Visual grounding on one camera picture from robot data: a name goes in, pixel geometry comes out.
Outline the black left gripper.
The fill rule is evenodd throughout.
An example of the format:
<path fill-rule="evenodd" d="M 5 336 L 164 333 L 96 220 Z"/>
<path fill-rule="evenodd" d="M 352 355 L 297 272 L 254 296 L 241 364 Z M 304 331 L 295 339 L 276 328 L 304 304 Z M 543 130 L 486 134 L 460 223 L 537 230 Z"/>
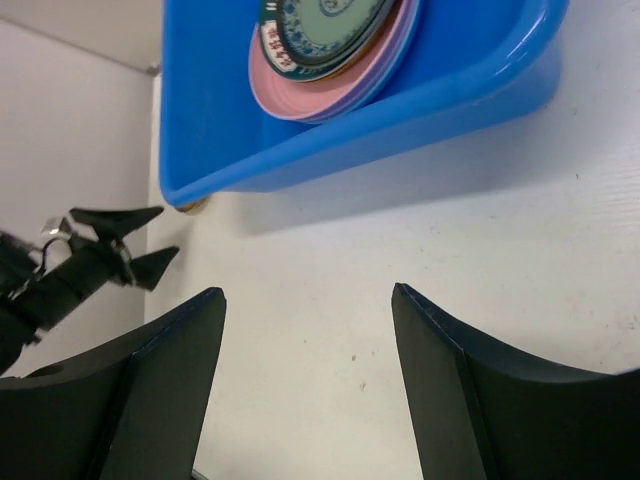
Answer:
<path fill-rule="evenodd" d="M 100 239 L 124 239 L 162 214 L 162 206 L 133 210 L 72 208 L 71 218 L 91 227 Z M 69 239 L 71 255 L 14 300 L 17 316 L 33 330 L 50 330 L 113 279 L 129 281 L 131 255 L 120 240 Z M 180 248 L 170 246 L 130 262 L 133 284 L 154 290 Z"/>

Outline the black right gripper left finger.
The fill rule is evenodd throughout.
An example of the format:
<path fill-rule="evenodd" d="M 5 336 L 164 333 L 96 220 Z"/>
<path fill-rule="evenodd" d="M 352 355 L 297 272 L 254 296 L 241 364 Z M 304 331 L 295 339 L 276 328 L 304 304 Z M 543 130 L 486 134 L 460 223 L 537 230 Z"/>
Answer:
<path fill-rule="evenodd" d="M 91 350 L 3 378 L 2 478 L 200 478 L 226 307 L 208 288 Z"/>

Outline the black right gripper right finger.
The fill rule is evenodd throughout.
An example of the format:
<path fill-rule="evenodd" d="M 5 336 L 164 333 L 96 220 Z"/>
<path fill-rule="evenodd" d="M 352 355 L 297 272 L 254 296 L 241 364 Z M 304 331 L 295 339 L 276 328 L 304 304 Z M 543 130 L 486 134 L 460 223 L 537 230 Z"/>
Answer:
<path fill-rule="evenodd" d="M 524 352 L 397 284 L 392 315 L 426 479 L 635 479 L 639 374 Z"/>

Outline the pink plastic plate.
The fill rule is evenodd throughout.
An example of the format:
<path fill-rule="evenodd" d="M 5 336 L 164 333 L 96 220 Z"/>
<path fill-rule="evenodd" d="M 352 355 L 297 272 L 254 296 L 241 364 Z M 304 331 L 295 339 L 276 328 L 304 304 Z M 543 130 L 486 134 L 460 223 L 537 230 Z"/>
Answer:
<path fill-rule="evenodd" d="M 391 24 L 401 1 L 392 2 L 394 8 L 377 32 L 355 51 L 340 59 L 336 69 L 330 75 L 312 82 L 295 82 L 275 73 L 262 52 L 257 22 L 251 38 L 248 59 L 249 85 L 257 104 L 265 113 L 276 119 L 302 122 L 301 119 L 305 115 L 323 106 L 322 100 L 312 100 L 314 93 L 324 87 L 331 89 L 328 81 L 354 66 L 372 47 L 383 28 Z"/>

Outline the green rimmed white plate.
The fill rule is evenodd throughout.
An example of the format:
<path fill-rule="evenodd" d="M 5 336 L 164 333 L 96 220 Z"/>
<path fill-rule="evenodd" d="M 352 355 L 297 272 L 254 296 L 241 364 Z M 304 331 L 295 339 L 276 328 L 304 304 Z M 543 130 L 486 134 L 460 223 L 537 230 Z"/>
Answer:
<path fill-rule="evenodd" d="M 312 82 L 331 74 L 339 60 L 319 67 L 296 64 L 286 53 L 280 42 L 274 20 L 274 7 L 277 1 L 261 3 L 258 17 L 258 34 L 265 59 L 276 74 L 295 82 Z"/>

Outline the purple plastic plate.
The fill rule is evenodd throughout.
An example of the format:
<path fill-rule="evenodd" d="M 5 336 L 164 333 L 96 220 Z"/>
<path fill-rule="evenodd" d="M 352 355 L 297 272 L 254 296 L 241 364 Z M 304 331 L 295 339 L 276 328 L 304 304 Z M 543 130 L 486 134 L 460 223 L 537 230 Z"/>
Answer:
<path fill-rule="evenodd" d="M 401 1 L 389 26 L 368 52 L 354 66 L 328 81 L 315 92 L 312 100 L 322 100 L 323 106 L 305 115 L 301 121 L 318 124 L 349 113 L 372 99 L 395 71 L 412 41 L 423 1 Z"/>

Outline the light blue plastic plate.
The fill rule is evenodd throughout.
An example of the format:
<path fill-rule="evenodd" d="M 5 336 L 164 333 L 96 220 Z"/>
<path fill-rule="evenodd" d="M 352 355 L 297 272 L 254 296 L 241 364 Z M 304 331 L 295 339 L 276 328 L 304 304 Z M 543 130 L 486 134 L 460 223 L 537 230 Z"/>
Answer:
<path fill-rule="evenodd" d="M 354 108 L 372 101 L 387 85 L 401 65 L 419 23 L 423 1 L 402 1 L 394 22 L 385 33 L 380 51 L 367 67 L 363 83 L 358 87 Z"/>

